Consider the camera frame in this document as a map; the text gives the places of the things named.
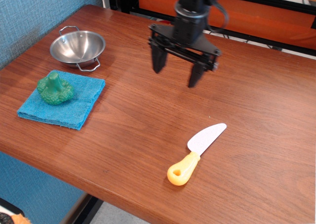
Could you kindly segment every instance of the stainless steel bowl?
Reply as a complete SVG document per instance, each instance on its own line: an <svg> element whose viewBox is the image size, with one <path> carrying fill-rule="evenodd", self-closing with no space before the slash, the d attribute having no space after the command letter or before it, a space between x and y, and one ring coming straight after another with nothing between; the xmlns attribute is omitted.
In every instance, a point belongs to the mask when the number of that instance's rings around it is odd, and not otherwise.
<svg viewBox="0 0 316 224"><path fill-rule="evenodd" d="M76 28L73 31L62 35L66 28ZM58 37L50 46L50 54L58 61L70 67L78 67L82 72L93 72L100 66L99 55L105 48L105 40L95 32L79 30L77 26L66 26L59 31ZM98 65L91 70L84 70L94 62Z"/></svg>

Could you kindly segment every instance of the knife handle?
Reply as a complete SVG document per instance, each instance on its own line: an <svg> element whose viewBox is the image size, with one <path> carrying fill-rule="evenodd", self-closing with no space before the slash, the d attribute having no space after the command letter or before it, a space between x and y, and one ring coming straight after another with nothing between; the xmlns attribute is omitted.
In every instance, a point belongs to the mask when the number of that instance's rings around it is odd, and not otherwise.
<svg viewBox="0 0 316 224"><path fill-rule="evenodd" d="M194 151L182 161L170 166L167 172L168 180L177 186L184 185L190 179L201 157Z"/></svg>

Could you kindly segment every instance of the black frame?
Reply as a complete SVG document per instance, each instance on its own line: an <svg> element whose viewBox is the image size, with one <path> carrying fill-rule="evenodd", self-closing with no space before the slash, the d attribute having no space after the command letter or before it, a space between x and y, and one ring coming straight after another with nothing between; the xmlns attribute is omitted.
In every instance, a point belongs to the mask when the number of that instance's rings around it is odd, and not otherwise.
<svg viewBox="0 0 316 224"><path fill-rule="evenodd" d="M285 0L245 0L245 1L250 1L254 3L298 11L298 12L316 16L316 7L312 5L299 4L299 3L285 1ZM113 10L119 9L121 10L121 12L124 12L124 13L130 14L131 12L134 12L134 13L139 13L139 14L154 17L154 18L168 20L171 23L174 22L173 16L160 14L157 12L139 8L138 0L110 0L110 6L111 6L111 9ZM311 25L311 28L316 29L316 17L315 17L314 23ZM287 49L291 51L296 51L296 52L316 56L316 50L310 49L310 48L289 45L289 44L276 42L276 41L272 41L272 40L252 36L252 35L247 35L247 34L235 32L235 31L230 31L230 30L223 30L222 33L228 36L245 39L246 41L253 41L253 42L257 42L257 43L261 43L265 45L270 45L272 48L283 48L283 49Z"/></svg>
<svg viewBox="0 0 316 224"><path fill-rule="evenodd" d="M96 197L89 195L89 201L86 204L85 208L80 212L74 224L89 224L94 218L95 214L100 209L103 201Z"/></svg>

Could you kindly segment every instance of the green broccoli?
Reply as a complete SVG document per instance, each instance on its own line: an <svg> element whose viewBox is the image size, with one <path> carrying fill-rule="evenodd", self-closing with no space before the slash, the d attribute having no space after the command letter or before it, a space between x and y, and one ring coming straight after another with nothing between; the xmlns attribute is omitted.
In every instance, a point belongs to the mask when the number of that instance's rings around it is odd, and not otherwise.
<svg viewBox="0 0 316 224"><path fill-rule="evenodd" d="M74 97L74 87L61 79L57 72L39 80L37 89L41 98L48 104L61 104Z"/></svg>

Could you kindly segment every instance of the bowl handle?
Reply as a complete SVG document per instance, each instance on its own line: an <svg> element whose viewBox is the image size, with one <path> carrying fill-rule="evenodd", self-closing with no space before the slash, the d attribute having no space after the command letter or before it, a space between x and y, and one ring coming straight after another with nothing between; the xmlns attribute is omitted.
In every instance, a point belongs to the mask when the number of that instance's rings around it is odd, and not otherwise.
<svg viewBox="0 0 316 224"><path fill-rule="evenodd" d="M64 29L66 29L66 28L76 28L76 29L79 31L79 29L78 29L77 26L65 26L64 28L62 28L62 29L59 31L59 34L62 35L61 32L62 32Z"/></svg>
<svg viewBox="0 0 316 224"><path fill-rule="evenodd" d="M79 66L78 63L76 63L76 66L79 68L79 70L81 70L82 72L93 72L95 69L97 69L99 66L100 66L100 61L98 60L98 58L94 58L94 61L97 61L98 62L98 65L93 68L93 69L90 69L90 70L86 70L86 69L81 69L81 67Z"/></svg>

